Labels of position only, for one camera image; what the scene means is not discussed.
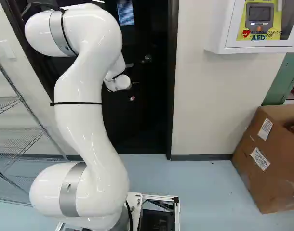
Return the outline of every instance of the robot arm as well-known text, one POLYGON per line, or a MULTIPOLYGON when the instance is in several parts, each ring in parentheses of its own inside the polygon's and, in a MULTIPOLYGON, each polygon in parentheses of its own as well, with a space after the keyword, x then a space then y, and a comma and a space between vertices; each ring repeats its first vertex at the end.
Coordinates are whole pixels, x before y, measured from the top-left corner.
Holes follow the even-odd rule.
MULTIPOLYGON (((75 162, 48 167, 33 182, 30 200, 41 213, 64 223, 109 230, 120 219, 129 180, 105 131, 101 87, 106 79, 115 84, 110 89, 120 90, 112 79, 125 69, 122 36, 114 17, 96 5, 65 9, 32 16, 25 34, 42 54, 78 54, 54 88, 55 118, 63 138, 87 167, 75 162)), ((121 78, 121 89, 126 88, 127 76, 121 78)))

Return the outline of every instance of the light blue floor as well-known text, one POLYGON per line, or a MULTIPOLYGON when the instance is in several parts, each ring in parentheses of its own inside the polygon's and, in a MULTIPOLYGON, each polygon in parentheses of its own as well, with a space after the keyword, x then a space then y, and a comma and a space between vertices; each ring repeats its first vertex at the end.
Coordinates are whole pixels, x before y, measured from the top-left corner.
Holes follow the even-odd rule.
MULTIPOLYGON (((294 211, 262 215, 230 161, 171 162, 123 155, 131 191, 177 195, 181 231, 294 231, 294 211)), ((34 209, 0 203, 0 231, 54 231, 34 209)))

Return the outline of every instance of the black cable tie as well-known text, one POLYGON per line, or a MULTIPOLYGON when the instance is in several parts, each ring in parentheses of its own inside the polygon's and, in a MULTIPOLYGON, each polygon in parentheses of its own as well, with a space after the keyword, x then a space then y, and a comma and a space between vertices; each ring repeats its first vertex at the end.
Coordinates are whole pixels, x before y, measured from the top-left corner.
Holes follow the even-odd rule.
POLYGON ((50 106, 55 106, 55 105, 73 105, 73 104, 91 104, 91 105, 102 105, 102 103, 94 103, 94 102, 51 102, 50 106))

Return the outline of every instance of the aed box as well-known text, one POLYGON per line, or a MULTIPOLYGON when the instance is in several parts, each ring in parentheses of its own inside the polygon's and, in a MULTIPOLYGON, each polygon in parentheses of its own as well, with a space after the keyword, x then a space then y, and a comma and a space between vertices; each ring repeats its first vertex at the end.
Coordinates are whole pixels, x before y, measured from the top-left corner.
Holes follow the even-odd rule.
POLYGON ((294 52, 294 0, 213 0, 206 50, 294 52))

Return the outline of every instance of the black cable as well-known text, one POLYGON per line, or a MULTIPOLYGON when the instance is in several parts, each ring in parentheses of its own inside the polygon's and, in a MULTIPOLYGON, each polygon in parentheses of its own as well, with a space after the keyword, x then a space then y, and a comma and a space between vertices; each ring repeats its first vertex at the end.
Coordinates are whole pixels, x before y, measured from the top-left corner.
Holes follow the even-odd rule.
POLYGON ((131 209, 130 209, 130 206, 127 201, 126 201, 126 205, 127 205, 127 209, 128 209, 129 223, 130 223, 130 230, 129 231, 133 231, 132 213, 131 213, 131 209))

